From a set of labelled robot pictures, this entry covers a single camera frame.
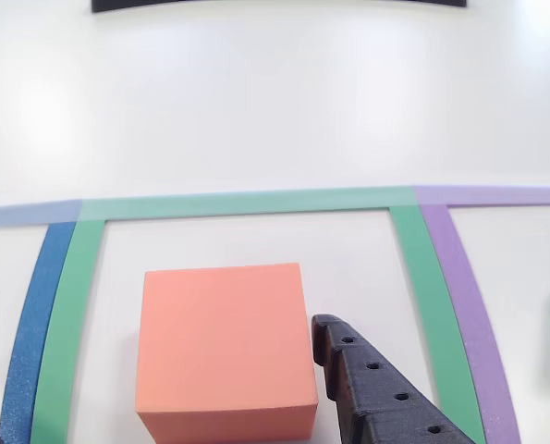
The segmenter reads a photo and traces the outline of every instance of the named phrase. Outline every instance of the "white table surface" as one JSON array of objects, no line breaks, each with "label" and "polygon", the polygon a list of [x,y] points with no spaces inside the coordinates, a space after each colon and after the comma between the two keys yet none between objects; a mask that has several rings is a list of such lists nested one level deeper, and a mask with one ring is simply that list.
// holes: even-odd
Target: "white table surface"
[{"label": "white table surface", "polygon": [[[550,0],[0,2],[0,204],[411,183],[550,184]],[[452,214],[523,443],[550,443],[550,208]],[[44,233],[0,228],[0,405]],[[384,212],[116,222],[103,246],[70,443],[151,443],[149,269],[300,262],[309,314],[344,316],[436,401]],[[339,442],[335,415],[321,391],[312,442]]]}]

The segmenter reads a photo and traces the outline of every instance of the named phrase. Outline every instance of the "green object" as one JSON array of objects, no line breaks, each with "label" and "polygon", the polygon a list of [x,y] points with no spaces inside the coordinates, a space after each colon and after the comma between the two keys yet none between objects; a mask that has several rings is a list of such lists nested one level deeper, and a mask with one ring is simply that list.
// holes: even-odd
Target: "green object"
[{"label": "green object", "polygon": [[371,210],[415,205],[412,187],[257,191],[84,201],[79,220]]},{"label": "green object", "polygon": [[485,444],[480,407],[443,271],[418,206],[391,207],[431,354],[441,410],[476,444]]},{"label": "green object", "polygon": [[79,221],[57,287],[39,376],[31,444],[65,444],[73,378],[104,221]]}]

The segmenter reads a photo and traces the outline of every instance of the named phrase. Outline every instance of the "foam block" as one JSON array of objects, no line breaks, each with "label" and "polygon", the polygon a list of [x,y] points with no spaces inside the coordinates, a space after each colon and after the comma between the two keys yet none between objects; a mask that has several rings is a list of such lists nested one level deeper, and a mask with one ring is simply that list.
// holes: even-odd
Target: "foam block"
[{"label": "foam block", "polygon": [[157,444],[307,439],[309,331],[297,264],[149,272],[137,413]]}]

